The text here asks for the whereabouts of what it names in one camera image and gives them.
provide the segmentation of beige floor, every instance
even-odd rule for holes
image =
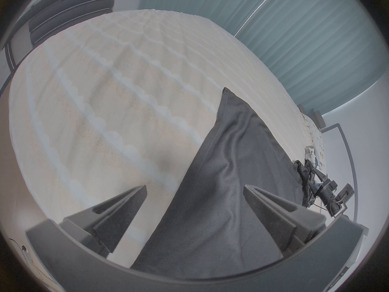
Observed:
[[[28,191],[16,162],[9,135],[9,88],[10,85],[0,97],[0,223],[5,231],[4,238],[17,242],[10,241],[32,273],[50,290],[62,291],[51,281],[52,277],[40,264],[26,238],[25,231],[45,220],[46,216]],[[23,255],[22,245],[26,246],[32,263]]]

